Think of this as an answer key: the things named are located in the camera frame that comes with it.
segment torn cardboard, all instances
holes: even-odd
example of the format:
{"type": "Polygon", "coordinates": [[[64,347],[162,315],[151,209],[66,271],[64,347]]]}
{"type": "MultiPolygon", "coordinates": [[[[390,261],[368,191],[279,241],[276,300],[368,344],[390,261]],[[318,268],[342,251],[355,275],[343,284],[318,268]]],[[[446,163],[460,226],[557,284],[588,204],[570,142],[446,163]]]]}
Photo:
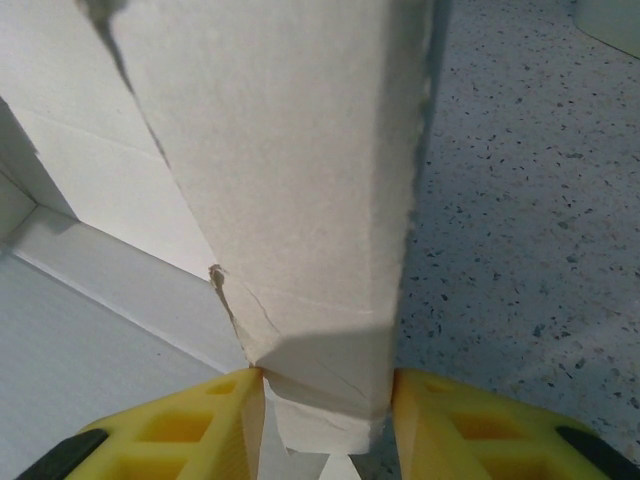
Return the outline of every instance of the torn cardboard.
{"type": "Polygon", "coordinates": [[[294,450],[388,407],[425,96],[421,0],[131,0],[111,32],[294,450]]]}

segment white cardboard box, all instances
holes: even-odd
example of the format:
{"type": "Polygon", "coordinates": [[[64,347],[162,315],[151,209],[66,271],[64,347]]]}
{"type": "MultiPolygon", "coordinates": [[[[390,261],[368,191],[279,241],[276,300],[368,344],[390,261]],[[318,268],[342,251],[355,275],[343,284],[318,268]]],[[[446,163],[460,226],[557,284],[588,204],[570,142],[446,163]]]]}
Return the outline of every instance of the white cardboard box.
{"type": "Polygon", "coordinates": [[[72,2],[3,3],[3,473],[245,366],[220,264],[276,394],[261,478],[346,475],[390,396],[428,5],[132,1],[132,95],[72,2]]]}

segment speckled floor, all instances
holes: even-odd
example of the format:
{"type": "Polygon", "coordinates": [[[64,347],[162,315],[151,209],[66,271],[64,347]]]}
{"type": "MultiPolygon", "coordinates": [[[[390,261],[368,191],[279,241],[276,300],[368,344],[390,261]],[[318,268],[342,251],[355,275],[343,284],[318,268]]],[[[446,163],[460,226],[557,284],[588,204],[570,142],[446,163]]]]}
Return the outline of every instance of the speckled floor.
{"type": "MultiPolygon", "coordinates": [[[[454,1],[398,361],[640,462],[640,60],[573,3],[454,1]]],[[[373,477],[399,478],[385,452],[373,477]]]]}

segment crease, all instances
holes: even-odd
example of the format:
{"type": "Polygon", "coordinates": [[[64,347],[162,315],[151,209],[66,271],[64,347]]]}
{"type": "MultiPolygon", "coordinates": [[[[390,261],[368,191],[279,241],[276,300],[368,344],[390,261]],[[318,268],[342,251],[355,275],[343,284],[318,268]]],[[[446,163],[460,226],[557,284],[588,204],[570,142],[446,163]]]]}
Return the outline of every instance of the crease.
{"type": "MultiPolygon", "coordinates": [[[[210,279],[209,283],[211,284],[214,291],[216,292],[216,295],[218,296],[220,303],[222,303],[222,306],[226,310],[227,315],[229,315],[229,321],[231,322],[231,326],[233,327],[233,332],[235,333],[236,338],[240,340],[240,347],[242,348],[242,353],[244,354],[244,357],[247,360],[249,360],[249,355],[247,354],[248,352],[246,350],[245,342],[241,340],[243,338],[241,333],[246,336],[249,336],[249,333],[238,324],[236,317],[233,315],[233,312],[231,311],[231,307],[229,306],[227,297],[224,294],[222,286],[224,285],[225,273],[226,271],[219,264],[216,263],[215,265],[212,265],[211,267],[209,267],[209,279],[210,279]]],[[[251,361],[249,361],[249,364],[252,367],[254,366],[253,362],[251,361]]]]}
{"type": "Polygon", "coordinates": [[[320,360],[318,359],[314,359],[314,361],[320,365],[322,368],[324,368],[327,372],[329,372],[332,375],[335,375],[336,377],[338,377],[345,385],[348,385],[352,390],[355,390],[356,392],[358,392],[358,394],[364,398],[365,400],[368,399],[368,397],[364,394],[364,392],[362,390],[360,390],[360,388],[356,387],[353,383],[351,383],[349,380],[347,380],[346,378],[344,378],[342,375],[340,375],[338,372],[336,372],[335,370],[327,367],[324,363],[322,363],[320,360]]]}
{"type": "Polygon", "coordinates": [[[335,428],[337,430],[340,430],[341,432],[346,432],[348,430],[347,428],[345,428],[344,426],[340,425],[339,423],[332,422],[327,417],[319,417],[319,418],[324,423],[328,424],[330,427],[333,427],[333,428],[335,428]]]}
{"type": "MultiPolygon", "coordinates": [[[[244,280],[240,280],[239,281],[242,282],[242,284],[247,288],[247,290],[250,290],[249,288],[249,283],[245,282],[244,280]]],[[[289,297],[289,298],[294,298],[296,300],[300,300],[301,302],[310,304],[310,305],[314,305],[314,306],[318,306],[318,307],[324,307],[327,308],[329,310],[337,310],[337,311],[342,311],[342,312],[346,312],[346,313],[355,313],[357,315],[370,315],[372,313],[374,313],[374,310],[372,309],[357,309],[357,308],[350,308],[344,305],[340,305],[340,304],[335,304],[335,303],[329,303],[329,302],[320,302],[318,300],[312,300],[308,297],[303,297],[300,295],[296,295],[295,293],[290,293],[290,292],[285,292],[282,290],[277,290],[275,288],[272,287],[268,287],[265,285],[257,285],[254,284],[255,287],[258,288],[262,288],[264,290],[268,290],[269,292],[275,293],[277,295],[282,295],[285,297],[289,297]]]]}
{"type": "Polygon", "coordinates": [[[153,338],[158,339],[159,341],[161,341],[162,343],[165,343],[169,347],[174,348],[180,352],[183,352],[193,357],[198,362],[202,363],[203,365],[207,365],[211,368],[214,368],[218,372],[226,371],[226,368],[224,368],[223,365],[214,361],[212,358],[205,357],[197,350],[190,348],[189,345],[183,345],[182,342],[177,341],[170,334],[166,334],[165,332],[162,332],[162,330],[153,328],[150,325],[147,325],[145,323],[138,321],[136,316],[132,315],[131,312],[129,312],[127,309],[119,307],[115,303],[105,299],[102,295],[96,292],[92,292],[91,290],[85,288],[83,285],[72,281],[70,278],[65,277],[60,272],[56,271],[53,268],[50,268],[45,263],[42,263],[37,258],[34,258],[31,255],[26,254],[24,252],[13,252],[13,253],[10,253],[9,255],[11,255],[18,262],[25,265],[27,268],[37,272],[39,275],[43,275],[47,278],[50,278],[53,282],[60,285],[62,288],[66,290],[70,290],[76,293],[77,295],[79,295],[81,298],[98,306],[99,308],[105,309],[113,313],[120,320],[126,323],[130,323],[135,328],[138,328],[143,332],[146,332],[153,338]]]}
{"type": "Polygon", "coordinates": [[[256,296],[255,293],[253,293],[251,291],[251,289],[249,287],[247,287],[247,285],[245,283],[242,283],[242,286],[247,290],[247,292],[249,293],[249,295],[251,295],[254,300],[257,302],[258,306],[260,307],[260,309],[262,310],[262,314],[264,316],[264,318],[267,320],[267,322],[269,323],[269,325],[271,325],[271,328],[273,328],[278,334],[282,334],[282,332],[280,331],[280,329],[276,326],[275,323],[273,323],[273,320],[271,320],[271,317],[269,317],[269,314],[267,313],[267,309],[264,308],[264,305],[262,305],[262,302],[260,301],[260,299],[256,296]]]}
{"type": "Polygon", "coordinates": [[[23,112],[26,112],[26,113],[29,113],[31,115],[34,115],[34,116],[36,116],[36,117],[38,117],[40,119],[43,119],[46,122],[51,123],[53,125],[60,126],[60,127],[65,127],[65,128],[68,128],[69,130],[73,130],[75,132],[83,133],[83,134],[88,135],[90,137],[97,138],[97,139],[102,140],[102,141],[104,141],[106,143],[109,143],[109,144],[112,144],[112,145],[117,145],[119,147],[122,147],[123,149],[134,151],[134,152],[139,153],[139,154],[141,154],[141,155],[143,155],[145,157],[148,157],[149,160],[152,160],[154,162],[157,162],[158,160],[163,160],[163,157],[162,157],[161,154],[159,154],[157,156],[153,155],[153,154],[151,154],[151,153],[149,153],[149,152],[147,152],[147,151],[145,151],[145,150],[143,150],[141,148],[134,147],[133,145],[130,145],[128,143],[122,143],[122,142],[119,142],[118,140],[114,140],[112,138],[104,137],[104,136],[102,136],[102,135],[100,135],[98,133],[92,132],[90,130],[86,130],[86,129],[78,127],[78,126],[71,125],[71,124],[69,124],[67,122],[63,122],[61,120],[56,120],[55,118],[48,117],[47,115],[45,115],[43,113],[40,113],[40,112],[37,112],[35,110],[32,110],[30,108],[25,108],[25,107],[20,107],[20,106],[14,106],[13,108],[14,108],[14,110],[22,110],[23,112]]]}
{"type": "Polygon", "coordinates": [[[160,156],[163,158],[167,167],[171,168],[171,165],[169,165],[167,156],[164,152],[164,147],[162,146],[162,143],[160,143],[160,139],[158,138],[158,135],[156,135],[156,132],[151,127],[151,124],[149,123],[147,116],[144,114],[144,110],[142,109],[142,105],[140,104],[140,99],[136,95],[135,89],[133,88],[133,84],[131,83],[131,79],[129,77],[129,74],[127,73],[127,69],[124,63],[124,57],[122,56],[122,51],[120,50],[120,47],[118,46],[118,43],[116,42],[115,38],[113,38],[113,32],[111,31],[110,18],[111,17],[108,17],[107,19],[101,20],[101,21],[94,21],[93,26],[98,32],[98,36],[102,39],[102,42],[104,43],[105,48],[111,54],[113,63],[115,64],[116,69],[118,70],[118,73],[122,78],[122,81],[127,87],[127,90],[129,90],[129,92],[131,93],[131,96],[133,97],[133,101],[136,103],[136,107],[138,107],[138,112],[142,117],[142,121],[147,127],[147,131],[149,132],[149,135],[151,135],[151,138],[153,139],[153,143],[155,143],[156,148],[158,149],[158,152],[160,152],[160,156]]]}

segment white surface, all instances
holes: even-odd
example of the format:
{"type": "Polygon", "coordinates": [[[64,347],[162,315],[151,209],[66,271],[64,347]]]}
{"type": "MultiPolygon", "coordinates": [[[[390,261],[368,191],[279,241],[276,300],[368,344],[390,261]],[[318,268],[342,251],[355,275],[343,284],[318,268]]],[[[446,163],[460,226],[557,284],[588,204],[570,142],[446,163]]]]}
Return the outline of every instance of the white surface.
{"type": "MultiPolygon", "coordinates": [[[[194,283],[205,282],[43,207],[16,237],[15,249],[0,245],[1,478],[100,417],[221,374],[131,321],[202,319],[210,297],[194,283]]],[[[246,365],[237,343],[230,352],[235,339],[203,336],[205,360],[223,372],[246,365]]],[[[325,461],[286,453],[269,403],[259,478],[315,480],[325,461]]]]}
{"type": "Polygon", "coordinates": [[[209,282],[44,207],[10,242],[14,256],[218,370],[247,366],[209,282]]]}
{"type": "Polygon", "coordinates": [[[330,455],[319,480],[360,480],[348,455],[330,455]]]}
{"type": "Polygon", "coordinates": [[[0,171],[0,241],[20,225],[36,204],[0,171]]]}
{"type": "Polygon", "coordinates": [[[19,123],[33,144],[28,152],[7,145],[23,139],[2,137],[9,170],[39,203],[207,278],[213,253],[75,3],[9,0],[0,17],[0,90],[10,108],[2,120],[19,123]]]}
{"type": "Polygon", "coordinates": [[[388,406],[424,4],[136,0],[112,21],[296,450],[366,451],[388,406]]]}

